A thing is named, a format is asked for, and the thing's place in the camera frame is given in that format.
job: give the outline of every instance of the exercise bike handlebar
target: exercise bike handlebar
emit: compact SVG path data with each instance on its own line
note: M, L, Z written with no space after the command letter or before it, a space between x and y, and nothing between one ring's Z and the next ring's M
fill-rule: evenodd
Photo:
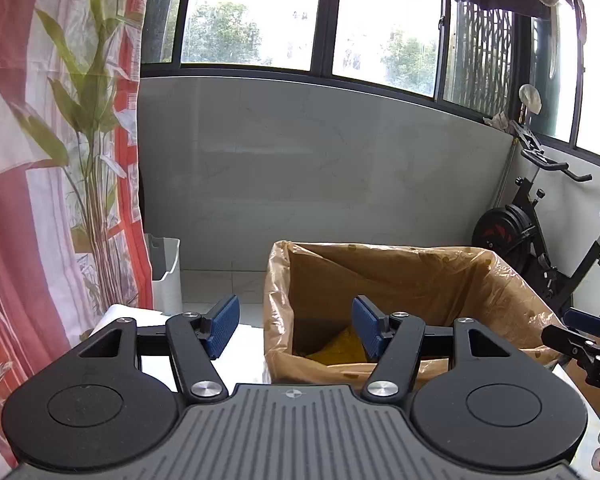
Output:
M545 157L544 155L540 155L537 152L533 152L532 150L522 149L522 156L526 158L526 160L534 163L538 168L545 171L561 171L570 179L575 180L576 182L588 182L592 179L590 174L578 176L572 171L569 171L569 165L566 162L556 162L555 160L551 160L550 158Z

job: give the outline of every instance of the crosshair logo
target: crosshair logo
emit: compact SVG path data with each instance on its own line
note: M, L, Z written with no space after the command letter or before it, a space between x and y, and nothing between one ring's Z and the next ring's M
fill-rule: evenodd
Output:
M287 390L285 392L285 395L291 399L297 399L298 397L300 397L302 395L302 392L300 390L296 390L294 388L293 390Z

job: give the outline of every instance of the exercise bike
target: exercise bike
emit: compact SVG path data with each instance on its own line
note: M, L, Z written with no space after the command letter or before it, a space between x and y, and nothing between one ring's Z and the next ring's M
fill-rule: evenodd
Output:
M530 192L539 170L561 171L576 182L588 182L590 174L577 176L566 162L556 162L544 155L542 145L526 128L513 124L514 136L522 147L522 156L536 169L533 177L518 177L518 192L513 202L495 207L483 214L475 226L472 246L490 249L503 258L559 317L573 306L571 295L580 285L594 263L600 266L600 236L593 242L572 276L567 276L553 266L542 236L536 205L544 198L542 189L536 190L531 200Z

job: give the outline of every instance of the white tabletop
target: white tabletop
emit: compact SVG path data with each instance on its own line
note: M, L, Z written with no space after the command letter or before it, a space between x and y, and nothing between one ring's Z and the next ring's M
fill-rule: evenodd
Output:
M107 310L94 332L119 317L133 317L136 319L138 326L160 325L169 319L168 316L156 310L144 310L115 304ZM262 383L265 373L262 329L250 325L238 325L220 358L211 362L229 392L234 390L237 383ZM176 391L168 357L143 356L142 371L162 381L172 391ZM556 366L554 374L580 394L589 415L587 430L571 461L571 466L584 479L600 480L600 473L594 471L591 467L591 457L596 448L599 447L600 419L562 368Z

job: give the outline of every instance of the white wall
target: white wall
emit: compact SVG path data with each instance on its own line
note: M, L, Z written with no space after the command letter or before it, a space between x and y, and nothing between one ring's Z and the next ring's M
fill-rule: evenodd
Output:
M430 108L283 81L148 78L145 230L184 269L264 270L272 243L467 244L510 137Z
M545 147L554 160L568 162L576 174L590 173L590 182L577 183L560 171L540 171L532 195L540 187L546 196L536 206L552 264L571 276L600 234L600 167L572 155ZM516 155L501 204L512 200L517 176L531 178L534 166ZM600 267L594 265L573 295L576 308L600 313Z

